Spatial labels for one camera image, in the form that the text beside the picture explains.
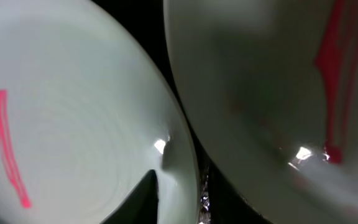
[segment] pink paint streak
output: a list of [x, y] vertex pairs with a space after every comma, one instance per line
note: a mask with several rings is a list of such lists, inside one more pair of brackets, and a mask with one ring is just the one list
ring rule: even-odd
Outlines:
[[0, 90], [0, 150], [7, 178], [16, 189], [21, 205], [24, 208], [30, 208], [32, 204], [21, 180], [13, 153], [11, 134], [9, 132], [9, 123], [7, 119], [6, 90]]
[[[346, 24], [346, 29], [344, 33], [343, 43], [338, 45], [339, 40], [341, 39], [340, 34], [340, 25], [341, 19], [343, 19], [343, 14], [345, 11], [346, 0], [336, 0], [334, 3], [333, 11], [331, 17], [327, 24], [326, 33], [323, 37], [321, 47], [318, 53], [318, 56], [315, 60], [315, 65], [320, 69], [324, 85], [326, 89], [326, 98], [327, 98], [327, 127], [326, 127], [326, 144], [324, 146], [326, 153], [330, 156], [329, 162], [334, 164], [340, 164], [342, 162], [342, 151], [341, 148], [345, 143], [346, 136], [346, 127], [347, 127], [347, 117], [349, 114], [349, 107], [352, 96], [352, 89], [354, 85], [354, 75], [358, 67], [358, 45], [355, 55], [352, 58], [351, 62], [351, 71], [350, 79], [347, 85], [347, 91], [345, 96], [345, 106], [343, 111], [335, 111], [335, 105], [338, 100], [338, 85], [339, 79], [341, 76], [341, 68], [343, 66], [344, 57], [346, 51], [349, 50], [349, 44], [352, 36], [356, 30], [355, 21], [356, 15], [358, 12], [358, 0], [353, 0], [350, 4], [350, 19], [349, 23]], [[334, 142], [334, 132], [335, 132], [335, 114], [343, 113], [343, 121], [341, 126], [341, 142], [340, 146], [336, 146]]]

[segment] red stripe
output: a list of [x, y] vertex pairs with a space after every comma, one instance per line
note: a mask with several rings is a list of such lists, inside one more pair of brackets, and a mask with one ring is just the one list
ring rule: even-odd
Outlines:
[[[342, 152], [339, 146], [335, 146], [334, 132], [335, 132], [335, 105], [338, 100], [337, 91], [339, 85], [339, 79], [341, 76], [341, 68], [343, 65], [346, 50], [349, 48], [350, 40], [355, 32], [355, 21], [358, 12], [358, 0], [351, 2], [351, 15], [349, 23], [346, 24], [346, 30], [344, 34], [344, 41], [341, 46], [338, 46], [338, 42], [341, 39], [340, 25], [345, 10], [345, 0], [337, 0], [334, 3], [333, 11], [327, 25], [326, 33], [323, 37], [321, 47], [318, 56], [315, 60], [315, 65], [320, 69], [327, 99], [327, 126], [326, 126], [326, 144], [324, 149], [330, 156], [329, 161], [332, 163], [340, 164], [342, 162]], [[349, 83], [347, 84], [345, 106], [343, 111], [337, 111], [343, 113], [343, 120], [341, 124], [341, 147], [344, 146], [346, 141], [346, 129], [347, 129], [347, 117], [349, 114], [349, 106], [351, 102], [352, 89], [354, 85], [354, 76], [358, 66], [358, 45], [355, 55], [351, 62], [351, 71], [349, 74]]]
[[31, 201], [21, 179], [19, 168], [14, 157], [12, 148], [11, 134], [7, 119], [7, 92], [0, 90], [0, 150], [2, 162], [6, 171], [7, 178], [16, 189], [16, 192], [24, 208], [31, 207]]

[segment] white bowl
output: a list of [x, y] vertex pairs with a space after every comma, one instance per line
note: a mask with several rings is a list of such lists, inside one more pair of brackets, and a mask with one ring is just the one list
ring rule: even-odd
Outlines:
[[90, 1], [0, 0], [0, 220], [100, 223], [151, 169], [158, 223], [196, 223], [190, 134], [140, 45]]
[[[339, 40], [328, 42], [346, 55], [333, 87], [317, 58], [342, 2]], [[185, 112], [239, 194], [276, 224], [358, 223], [358, 202], [352, 202], [358, 200], [358, 67], [349, 81], [350, 65], [358, 61], [358, 1], [337, 0], [335, 7], [331, 0], [164, 3]], [[347, 32], [350, 47], [344, 49]], [[320, 59], [330, 68], [334, 56]], [[327, 115], [332, 89], [338, 93], [334, 118]], [[335, 159], [338, 151], [342, 161]]]

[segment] black surface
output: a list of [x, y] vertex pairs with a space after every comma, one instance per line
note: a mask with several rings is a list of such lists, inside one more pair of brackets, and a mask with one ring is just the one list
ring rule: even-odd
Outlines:
[[102, 224], [157, 223], [157, 176], [150, 170], [124, 204]]
[[[94, 2], [112, 15], [135, 37], [158, 66], [181, 104], [168, 59], [162, 0], [94, 0]], [[194, 132], [192, 130], [191, 132], [200, 168], [200, 185], [207, 191], [202, 195], [204, 197], [207, 195], [210, 202], [210, 206], [205, 208], [205, 201], [203, 202], [201, 199], [201, 213], [205, 215], [205, 213], [211, 212], [210, 223], [214, 224], [268, 223], [235, 193], [227, 180], [211, 163]], [[157, 207], [154, 206], [156, 202], [155, 189], [149, 188], [148, 194], [154, 195], [154, 198], [149, 197], [149, 203], [145, 203], [143, 208], [131, 214], [138, 217], [136, 220], [141, 220], [141, 222], [136, 221], [135, 223], [156, 223], [150, 218], [156, 217], [155, 214], [157, 214]]]

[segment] red mark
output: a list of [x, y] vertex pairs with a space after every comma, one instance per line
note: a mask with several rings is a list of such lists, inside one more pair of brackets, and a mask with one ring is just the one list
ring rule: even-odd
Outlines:
[[[335, 111], [335, 105], [338, 100], [338, 86], [339, 79], [342, 72], [344, 57], [346, 51], [349, 50], [349, 44], [356, 30], [355, 22], [358, 12], [358, 0], [353, 0], [350, 4], [350, 19], [349, 23], [346, 24], [344, 31], [344, 38], [342, 43], [340, 34], [341, 19], [343, 18], [345, 11], [346, 0], [336, 0], [334, 3], [333, 11], [329, 19], [326, 33], [323, 37], [321, 47], [318, 56], [315, 60], [315, 65], [320, 69], [324, 85], [326, 89], [327, 98], [327, 114], [328, 121], [326, 127], [326, 144], [324, 146], [326, 153], [330, 156], [329, 162], [340, 164], [342, 162], [341, 147], [345, 143], [346, 126], [348, 110], [351, 102], [352, 88], [354, 84], [354, 75], [357, 71], [358, 66], [358, 44], [356, 53], [352, 57], [351, 70], [349, 74], [349, 82], [347, 83], [346, 95], [344, 97], [344, 107], [342, 111]], [[341, 140], [337, 144], [335, 143], [335, 114], [343, 113], [343, 120], [341, 125]]]
[[302, 177], [295, 177], [295, 183], [296, 186], [298, 186], [301, 189], [305, 189], [308, 186], [307, 181]]
[[346, 214], [355, 217], [358, 214], [358, 209], [352, 205], [348, 205], [345, 207]]
[[13, 153], [11, 134], [9, 133], [9, 125], [7, 120], [7, 93], [6, 90], [0, 90], [0, 150], [2, 162], [6, 171], [6, 175], [16, 189], [24, 208], [31, 207], [31, 201], [27, 195], [27, 191], [21, 180], [19, 169]]

